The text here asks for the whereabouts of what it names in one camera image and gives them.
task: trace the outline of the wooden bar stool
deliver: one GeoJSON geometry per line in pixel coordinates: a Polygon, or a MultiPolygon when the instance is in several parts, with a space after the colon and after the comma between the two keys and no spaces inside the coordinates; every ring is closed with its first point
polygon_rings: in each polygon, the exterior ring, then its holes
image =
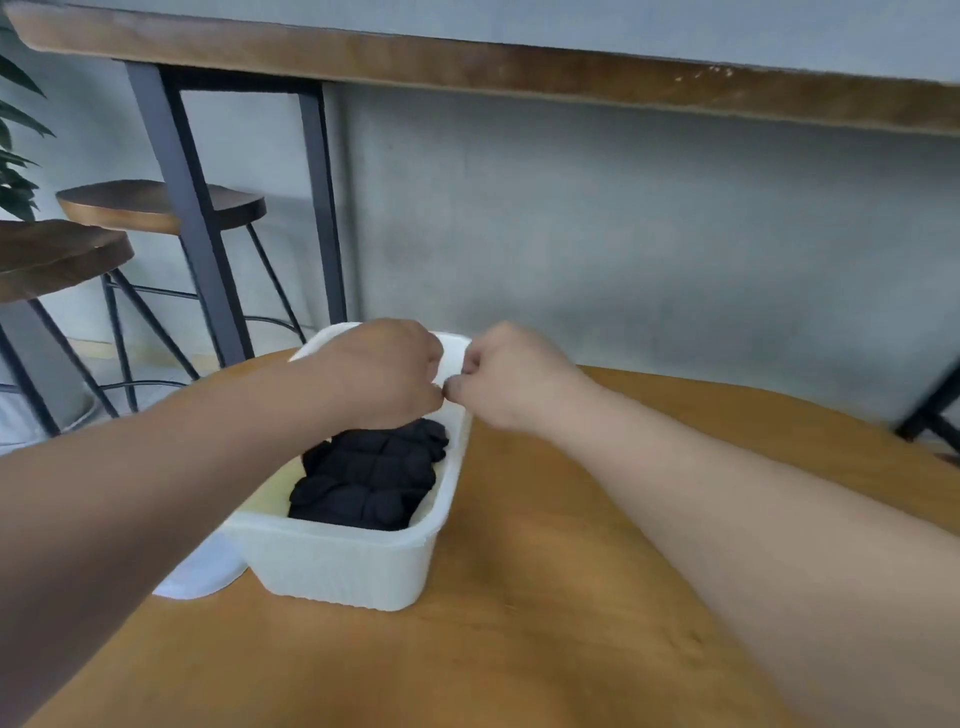
{"type": "MultiPolygon", "coordinates": [[[[214,213],[220,230],[232,230],[234,228],[245,227],[247,233],[260,256],[260,262],[273,284],[283,310],[289,318],[288,321],[276,319],[269,316],[244,316],[247,321],[262,321],[268,324],[276,324],[293,331],[300,342],[306,343],[306,336],[300,328],[300,322],[294,315],[293,308],[276,277],[274,267],[267,258],[266,251],[260,244],[260,238],[253,229],[253,223],[267,214],[267,206],[263,195],[256,195],[249,192],[239,192],[234,189],[222,187],[218,184],[208,186],[210,198],[213,202],[214,213]]],[[[167,195],[167,186],[163,182],[154,182],[152,180],[113,180],[110,182],[99,182],[96,184],[86,184],[81,187],[64,189],[57,193],[57,200],[60,202],[63,212],[67,218],[74,222],[85,225],[96,225],[100,228],[117,231],[140,231],[140,232],[159,232],[167,235],[176,235],[180,238],[180,219],[174,213],[170,204],[170,198],[167,195]]],[[[107,299],[107,307],[110,313],[110,322],[113,326],[113,336],[117,343],[117,355],[120,358],[120,366],[125,379],[130,378],[130,364],[127,358],[126,345],[124,342],[123,329],[120,326],[120,317],[117,313],[116,300],[113,289],[115,287],[123,288],[125,283],[122,278],[116,274],[119,271],[102,275],[104,285],[104,296],[107,299]]],[[[207,319],[207,328],[209,328],[209,319],[206,315],[206,306],[204,301],[195,292],[177,291],[170,288],[156,288],[148,285],[129,285],[134,291],[151,293],[159,296],[174,296],[176,298],[192,299],[199,301],[207,319]]],[[[136,411],[136,393],[133,389],[127,390],[127,401],[131,410],[136,411]]]]}
{"type": "MultiPolygon", "coordinates": [[[[123,388],[130,392],[142,385],[182,387],[184,384],[167,379],[132,379],[128,376],[125,376],[122,382],[98,384],[38,297],[98,276],[113,276],[164,346],[191,377],[199,378],[190,361],[118,270],[120,265],[132,257],[130,240],[122,231],[92,228],[65,220],[45,220],[38,223],[0,221],[0,303],[27,302],[94,397],[113,418],[119,417],[119,413],[105,394],[106,390],[123,388]]],[[[60,428],[50,409],[2,327],[0,358],[10,370],[14,381],[14,384],[0,384],[0,392],[22,395],[46,434],[49,437],[59,435],[60,428]]]]}

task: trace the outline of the stool seat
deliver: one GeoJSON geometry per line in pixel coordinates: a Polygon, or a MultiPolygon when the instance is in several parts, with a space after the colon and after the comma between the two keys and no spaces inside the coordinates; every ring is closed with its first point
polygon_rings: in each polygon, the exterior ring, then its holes
{"type": "MultiPolygon", "coordinates": [[[[267,214],[263,195],[219,184],[207,186],[220,230],[241,228],[267,214]]],[[[111,180],[57,193],[64,214],[74,222],[123,231],[180,234],[167,185],[153,180],[111,180]]]]}
{"type": "Polygon", "coordinates": [[[0,221],[0,303],[61,291],[132,257],[130,240],[122,231],[66,220],[0,221]]]}

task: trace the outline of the hand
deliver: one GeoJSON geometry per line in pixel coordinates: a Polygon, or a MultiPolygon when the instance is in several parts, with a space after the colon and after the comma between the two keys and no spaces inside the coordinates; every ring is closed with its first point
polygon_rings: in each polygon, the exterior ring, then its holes
{"type": "Polygon", "coordinates": [[[473,340],[463,373],[446,381],[444,394],[494,427],[537,433],[556,398],[589,384],[549,341],[503,323],[473,340]]]}
{"type": "Polygon", "coordinates": [[[387,429],[440,409],[444,395],[433,378],[443,355],[440,340],[416,321],[378,319],[286,366],[299,365],[314,388],[328,388],[340,430],[387,429]]]}

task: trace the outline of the plastic bin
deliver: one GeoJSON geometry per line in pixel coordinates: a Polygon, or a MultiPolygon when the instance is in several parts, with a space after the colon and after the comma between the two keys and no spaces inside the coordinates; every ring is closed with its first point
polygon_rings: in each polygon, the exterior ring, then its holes
{"type": "MultiPolygon", "coordinates": [[[[357,326],[338,324],[314,336],[292,358],[315,352],[339,333],[357,326]]],[[[469,339],[437,336],[444,358],[436,382],[460,374],[469,339]]],[[[430,568],[437,533],[446,522],[467,451],[471,416],[444,402],[429,415],[446,427],[450,444],[437,465],[437,484],[402,531],[313,523],[286,517],[288,498],[303,477],[300,459],[287,463],[233,513],[223,530],[237,545],[263,586],[276,595],[369,607],[392,612],[417,601],[430,568]]]]}

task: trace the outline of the forearm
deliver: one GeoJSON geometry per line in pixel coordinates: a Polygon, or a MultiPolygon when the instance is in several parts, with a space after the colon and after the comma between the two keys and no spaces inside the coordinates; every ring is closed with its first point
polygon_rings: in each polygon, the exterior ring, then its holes
{"type": "Polygon", "coordinates": [[[582,462],[772,673],[827,723],[954,725],[960,541],[594,384],[540,434],[582,462]]]}
{"type": "Polygon", "coordinates": [[[0,460],[0,693],[16,697],[0,724],[25,718],[259,483],[334,433],[332,417],[307,428],[271,411],[284,374],[200,382],[0,460]]]}

